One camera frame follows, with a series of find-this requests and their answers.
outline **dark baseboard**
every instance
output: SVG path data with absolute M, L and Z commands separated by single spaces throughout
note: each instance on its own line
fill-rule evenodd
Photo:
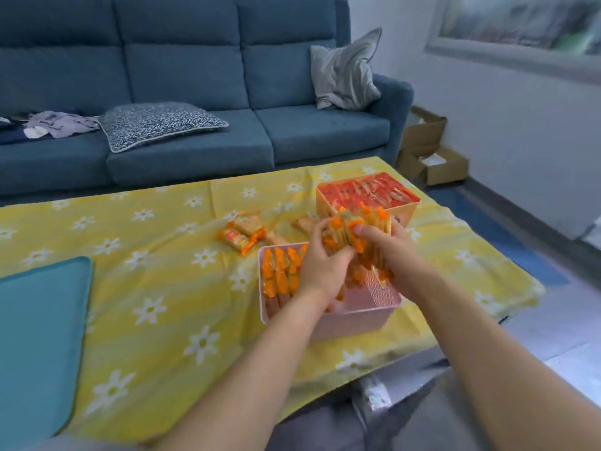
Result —
M 601 288 L 601 251 L 588 243 L 573 241 L 554 230 L 535 216 L 516 206 L 508 199 L 500 196 L 480 182 L 467 178 L 463 182 L 466 191 L 486 202 L 492 208 L 513 220 L 532 237 L 547 245 L 560 257 L 566 258 L 575 265 L 578 273 L 584 275 L 598 288 Z

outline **sofa armrest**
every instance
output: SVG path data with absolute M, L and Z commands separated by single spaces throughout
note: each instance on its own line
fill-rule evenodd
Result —
M 390 138 L 380 157 L 390 166 L 395 166 L 401 137 L 411 111 L 414 90 L 410 83 L 399 82 L 385 75 L 374 75 L 373 82 L 382 97 L 367 107 L 367 112 L 390 121 Z

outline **blue floor mat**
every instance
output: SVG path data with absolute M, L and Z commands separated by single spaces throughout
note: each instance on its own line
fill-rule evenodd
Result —
M 538 279 L 543 285 L 558 286 L 570 282 L 536 252 L 518 241 L 509 231 L 471 203 L 459 189 L 429 188 L 425 192 L 438 204 L 451 209 L 457 218 L 467 221 L 477 235 Z
M 0 278 L 0 451 L 69 421 L 91 280 L 83 256 Z

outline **person's right arm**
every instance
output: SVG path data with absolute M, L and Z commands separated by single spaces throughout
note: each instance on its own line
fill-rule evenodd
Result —
M 394 237 L 368 226 L 357 234 L 382 250 L 395 288 L 424 314 L 496 449 L 601 450 L 601 409 L 436 272 L 400 224 Z

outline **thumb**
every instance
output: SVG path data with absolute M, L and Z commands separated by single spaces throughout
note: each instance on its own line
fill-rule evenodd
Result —
M 375 243 L 379 248 L 386 248 L 390 244 L 391 236 L 383 233 L 375 226 L 360 225 L 355 227 L 355 234 L 363 239 Z
M 356 254 L 357 252 L 353 247 L 346 246 L 332 257 L 336 262 L 344 263 L 345 266 L 348 266 Z

